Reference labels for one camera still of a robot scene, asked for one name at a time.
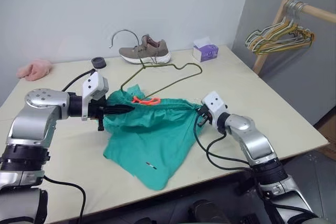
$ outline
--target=table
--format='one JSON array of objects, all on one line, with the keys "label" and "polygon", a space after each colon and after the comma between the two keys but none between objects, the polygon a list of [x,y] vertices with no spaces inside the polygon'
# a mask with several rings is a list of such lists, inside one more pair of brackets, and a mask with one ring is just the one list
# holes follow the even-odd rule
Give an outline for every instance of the table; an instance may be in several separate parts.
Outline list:
[{"label": "table", "polygon": [[[109,58],[106,62],[107,67],[99,71],[109,81],[109,93],[119,89],[120,84],[140,68],[139,65],[132,65],[121,58]],[[187,62],[197,63],[191,50],[172,52],[172,62],[178,66]],[[216,90],[228,104],[230,113],[246,115],[255,120],[257,128],[269,138],[279,158],[294,156],[327,144],[327,140],[318,131],[226,46],[219,47],[216,59],[202,62],[201,66],[201,75],[160,92],[160,98],[184,98],[200,103],[204,96]],[[61,90],[75,76],[91,68],[88,60],[58,63],[54,64],[49,75],[40,80],[21,80],[0,108],[0,134],[3,143],[13,118],[24,105],[24,96],[28,91],[35,88]],[[188,66],[183,71],[171,67],[146,69],[128,86],[138,83],[145,93],[149,93],[197,71],[195,66]],[[82,81],[75,83],[68,91],[81,94]],[[109,136],[108,132],[97,132],[95,121],[82,122],[80,118],[69,118],[57,122],[49,149],[51,160],[45,165],[46,175],[55,180],[82,186],[87,193],[86,215],[230,173],[212,166],[205,153],[195,144],[168,185],[161,191],[153,191],[116,163],[103,157]],[[218,136],[219,133],[207,125],[200,138],[207,145]],[[5,145],[1,144],[0,151],[4,148]],[[231,136],[217,143],[212,152],[244,159],[238,143]],[[217,162],[228,167],[237,165],[235,162],[223,160]],[[82,201],[79,190],[47,181],[42,183],[41,188],[49,193],[46,223],[79,215]]]}]

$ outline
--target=wire hanger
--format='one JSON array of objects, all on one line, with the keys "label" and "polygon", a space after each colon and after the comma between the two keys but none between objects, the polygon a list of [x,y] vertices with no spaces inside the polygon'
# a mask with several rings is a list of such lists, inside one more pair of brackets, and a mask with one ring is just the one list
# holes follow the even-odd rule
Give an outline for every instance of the wire hanger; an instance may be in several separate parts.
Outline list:
[{"label": "wire hanger", "polygon": [[189,75],[189,76],[187,76],[187,77],[183,77],[183,78],[181,78],[181,79],[179,79],[179,80],[177,80],[177,81],[174,81],[174,82],[170,83],[169,85],[164,86],[163,88],[161,88],[161,89],[159,89],[159,90],[156,90],[156,91],[154,91],[153,93],[147,95],[147,96],[146,96],[145,98],[143,98],[142,100],[144,100],[144,99],[146,99],[146,98],[148,98],[148,97],[150,97],[150,96],[152,96],[152,95],[154,95],[154,94],[156,94],[156,93],[159,93],[160,91],[162,91],[162,90],[164,90],[164,89],[166,89],[166,88],[169,88],[170,86],[172,86],[172,85],[174,85],[174,84],[176,84],[176,83],[178,83],[178,82],[180,82],[180,81],[189,79],[189,78],[191,78],[191,77],[193,77],[193,76],[197,76],[197,75],[199,75],[199,74],[201,74],[201,73],[203,72],[203,70],[202,70],[202,68],[200,67],[200,65],[198,65],[198,64],[196,64],[196,63],[192,63],[192,62],[186,63],[186,64],[183,65],[182,67],[178,67],[178,66],[176,66],[175,64],[172,64],[172,63],[146,66],[146,65],[143,63],[142,59],[141,59],[141,58],[139,57],[139,55],[138,55],[138,50],[139,50],[139,47],[140,47],[139,39],[138,39],[137,35],[136,35],[134,32],[132,32],[131,30],[128,30],[128,29],[122,29],[122,30],[116,31],[116,32],[112,35],[110,48],[113,47],[113,40],[114,40],[114,37],[115,37],[119,32],[121,32],[121,31],[128,31],[128,32],[130,32],[131,34],[133,34],[133,35],[135,36],[138,45],[136,46],[136,49],[134,49],[134,50],[135,50],[136,56],[139,58],[140,63],[141,63],[141,65],[142,65],[142,67],[141,67],[137,72],[135,72],[129,79],[127,79],[127,80],[120,86],[120,90],[121,90],[122,92],[124,92],[123,87],[124,87],[128,82],[130,82],[130,81],[131,81],[131,80],[132,80],[138,73],[140,73],[142,70],[144,70],[144,69],[146,69],[146,68],[161,68],[161,67],[172,66],[172,67],[174,67],[174,68],[177,69],[177,70],[182,70],[182,69],[184,69],[184,68],[185,68],[186,66],[188,66],[188,65],[194,65],[194,66],[197,66],[197,67],[199,68],[199,72],[194,73],[194,74],[191,74],[191,75]]}]

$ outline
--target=pink cloth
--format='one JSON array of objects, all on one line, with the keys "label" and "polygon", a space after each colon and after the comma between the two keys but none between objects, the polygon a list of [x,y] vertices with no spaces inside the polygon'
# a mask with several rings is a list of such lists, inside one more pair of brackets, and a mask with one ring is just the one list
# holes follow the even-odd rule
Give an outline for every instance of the pink cloth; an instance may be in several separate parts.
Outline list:
[{"label": "pink cloth", "polygon": [[17,78],[23,78],[27,81],[35,81],[49,74],[51,63],[48,60],[33,60],[29,65],[19,68],[16,72]]}]

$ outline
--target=sneaker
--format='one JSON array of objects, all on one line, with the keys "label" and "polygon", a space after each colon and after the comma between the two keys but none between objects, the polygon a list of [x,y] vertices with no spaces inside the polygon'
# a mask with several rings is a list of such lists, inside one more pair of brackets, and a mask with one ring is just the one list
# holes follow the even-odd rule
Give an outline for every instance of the sneaker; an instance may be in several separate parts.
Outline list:
[{"label": "sneaker", "polygon": [[122,47],[119,49],[119,54],[126,61],[133,64],[140,64],[141,58],[143,63],[167,63],[170,61],[171,55],[167,49],[167,44],[164,40],[159,42],[154,41],[149,35],[142,36],[142,44],[135,47]]}]

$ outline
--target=tissue box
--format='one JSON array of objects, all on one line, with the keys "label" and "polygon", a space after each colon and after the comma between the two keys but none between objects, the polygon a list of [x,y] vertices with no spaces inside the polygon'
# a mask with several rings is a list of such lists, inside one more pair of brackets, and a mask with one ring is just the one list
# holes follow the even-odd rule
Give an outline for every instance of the tissue box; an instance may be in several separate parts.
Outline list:
[{"label": "tissue box", "polygon": [[199,62],[217,58],[217,55],[218,47],[215,45],[206,45],[201,48],[194,46],[193,48],[193,56]]}]

